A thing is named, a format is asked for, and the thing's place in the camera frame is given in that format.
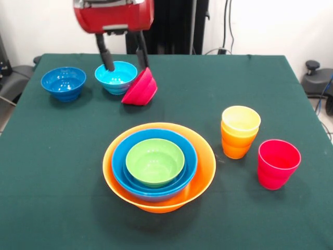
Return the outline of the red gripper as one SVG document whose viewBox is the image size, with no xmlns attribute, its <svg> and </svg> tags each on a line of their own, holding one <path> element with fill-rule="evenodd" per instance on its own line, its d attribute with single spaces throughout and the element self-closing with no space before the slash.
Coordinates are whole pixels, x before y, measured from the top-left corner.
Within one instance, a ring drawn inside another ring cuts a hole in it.
<svg viewBox="0 0 333 250">
<path fill-rule="evenodd" d="M 149 67 L 142 30 L 150 29 L 153 22 L 153 1 L 73 1 L 73 9 L 81 28 L 87 33 L 95 34 L 97 47 L 107 70 L 115 70 L 103 36 L 103 33 L 109 31 L 135 32 L 139 65 L 142 69 Z"/>
</svg>

